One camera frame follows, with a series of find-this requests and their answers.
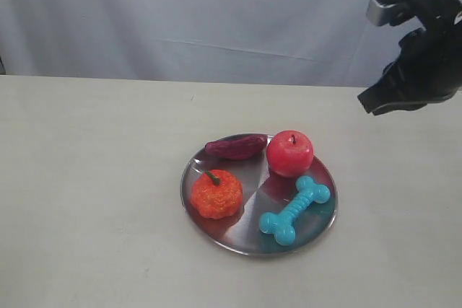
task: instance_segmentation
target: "white table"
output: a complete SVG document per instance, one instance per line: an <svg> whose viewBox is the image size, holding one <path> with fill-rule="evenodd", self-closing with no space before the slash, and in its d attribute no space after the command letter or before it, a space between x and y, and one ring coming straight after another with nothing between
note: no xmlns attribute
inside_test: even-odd
<svg viewBox="0 0 462 308"><path fill-rule="evenodd" d="M462 95L373 117L359 93L0 78L0 307L461 307ZM188 159L287 128L334 176L334 228L277 260L205 240Z"/></svg>

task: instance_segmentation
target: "white curtain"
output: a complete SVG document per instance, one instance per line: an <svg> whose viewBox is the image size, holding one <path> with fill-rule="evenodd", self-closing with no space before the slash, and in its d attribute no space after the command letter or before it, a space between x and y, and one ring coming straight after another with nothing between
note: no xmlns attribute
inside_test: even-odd
<svg viewBox="0 0 462 308"><path fill-rule="evenodd" d="M9 74L365 86L417 26L369 0L0 0Z"/></svg>

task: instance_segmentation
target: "red apple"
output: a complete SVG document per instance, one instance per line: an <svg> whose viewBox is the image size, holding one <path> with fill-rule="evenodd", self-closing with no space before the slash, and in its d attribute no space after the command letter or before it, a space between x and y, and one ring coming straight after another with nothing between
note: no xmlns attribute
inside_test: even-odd
<svg viewBox="0 0 462 308"><path fill-rule="evenodd" d="M282 177L303 175L313 162L310 139L294 130L285 130L273 137L266 149L268 166Z"/></svg>

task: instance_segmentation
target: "metal plate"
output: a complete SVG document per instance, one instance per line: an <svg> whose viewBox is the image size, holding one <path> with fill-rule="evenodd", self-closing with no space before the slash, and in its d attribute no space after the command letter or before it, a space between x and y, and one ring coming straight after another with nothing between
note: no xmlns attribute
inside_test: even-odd
<svg viewBox="0 0 462 308"><path fill-rule="evenodd" d="M250 134L229 136L236 139ZM243 184L243 206L234 216L212 220L199 215L189 202L193 183L205 170L227 170ZM294 223L297 239L289 247L278 245L272 235L260 232L258 220L267 211L279 213L295 196L296 179L287 179L269 172L265 152L255 157L233 161L199 151L187 164L181 181L181 200L193 223L218 245L243 255L275 256L294 252L311 243L329 229L337 213L337 192L334 180L323 163L315 157L306 175L327 185L331 199L324 204L312 203Z"/></svg>

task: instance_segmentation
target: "rubber bone toy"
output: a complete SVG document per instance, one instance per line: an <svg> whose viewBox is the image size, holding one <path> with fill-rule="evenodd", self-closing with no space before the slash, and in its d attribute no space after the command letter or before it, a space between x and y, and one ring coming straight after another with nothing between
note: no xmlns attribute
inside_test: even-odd
<svg viewBox="0 0 462 308"><path fill-rule="evenodd" d="M291 245L295 241L295 229L292 223L313 201L326 203L331 191L325 185L316 184L311 177L302 176L295 183L299 193L279 214L266 212L260 217L260 230L265 234L274 234L280 245Z"/></svg>

